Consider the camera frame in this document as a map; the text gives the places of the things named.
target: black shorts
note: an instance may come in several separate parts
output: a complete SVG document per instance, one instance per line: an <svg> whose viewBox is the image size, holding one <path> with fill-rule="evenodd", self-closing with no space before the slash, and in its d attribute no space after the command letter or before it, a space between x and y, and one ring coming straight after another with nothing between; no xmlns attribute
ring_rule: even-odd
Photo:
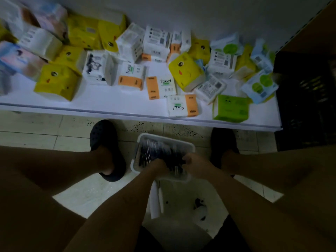
<svg viewBox="0 0 336 252"><path fill-rule="evenodd" d="M225 219L217 235L200 251L217 251L220 248L225 249L225 251L251 251L230 215ZM153 235L146 228L141 226L134 251L145 250L155 252L164 251Z"/></svg>

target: hand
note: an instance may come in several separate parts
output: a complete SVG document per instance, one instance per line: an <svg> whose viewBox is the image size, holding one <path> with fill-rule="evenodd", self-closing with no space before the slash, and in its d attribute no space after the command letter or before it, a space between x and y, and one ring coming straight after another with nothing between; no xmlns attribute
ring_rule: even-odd
<svg viewBox="0 0 336 252"><path fill-rule="evenodd" d="M207 179L213 168L216 169L209 160L195 153L188 153L182 159L185 160L182 168L195 178Z"/></svg>
<svg viewBox="0 0 336 252"><path fill-rule="evenodd" d="M151 161L146 169L153 171L155 174L155 178L159 178L169 174L169 169L165 161L163 161L162 159L155 159L154 161Z"/></svg>

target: white wall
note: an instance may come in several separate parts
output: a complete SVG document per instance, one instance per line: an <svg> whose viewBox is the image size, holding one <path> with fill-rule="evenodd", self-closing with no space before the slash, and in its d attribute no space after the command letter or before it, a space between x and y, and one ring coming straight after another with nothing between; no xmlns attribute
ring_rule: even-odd
<svg viewBox="0 0 336 252"><path fill-rule="evenodd" d="M239 31L244 43L263 37L276 51L331 0L55 1L97 18L104 7L120 10L141 26L191 28L197 37L209 40Z"/></svg>

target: tiled floor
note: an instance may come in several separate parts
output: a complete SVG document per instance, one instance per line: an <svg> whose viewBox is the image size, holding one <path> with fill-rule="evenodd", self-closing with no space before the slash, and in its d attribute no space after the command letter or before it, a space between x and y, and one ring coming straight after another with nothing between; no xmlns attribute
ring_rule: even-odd
<svg viewBox="0 0 336 252"><path fill-rule="evenodd" d="M0 111L0 145L53 149L61 151L89 151L89 135L99 118L85 118L66 115L14 113ZM173 125L139 121L113 121L120 140L120 148L127 165L134 152L138 135L148 132L185 140L195 144L197 152L209 157L212 128ZM237 146L241 154L276 152L274 133L236 130ZM92 175L54 198L70 210L88 217L111 195L119 191L135 177L128 168L126 175L118 182L110 183L99 174ZM274 202L281 194L244 177L236 179L266 199ZM161 182L165 214L175 218L191 216L193 201L202 198L208 207L208 217L199 222L211 236L220 228L227 211L214 188L204 180L193 179L187 185Z"/></svg>

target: plastic wrapping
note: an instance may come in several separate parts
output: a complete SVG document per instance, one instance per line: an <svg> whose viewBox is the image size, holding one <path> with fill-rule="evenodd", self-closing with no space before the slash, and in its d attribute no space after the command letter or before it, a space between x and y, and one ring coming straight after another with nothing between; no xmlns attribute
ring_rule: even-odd
<svg viewBox="0 0 336 252"><path fill-rule="evenodd" d="M145 168L149 163L155 159L162 159L165 161L170 173L179 178L184 174L182 165L185 163L182 157L187 153L180 145L174 144L169 146L161 141L154 141L150 139L141 142L141 154L139 159L139 166Z"/></svg>

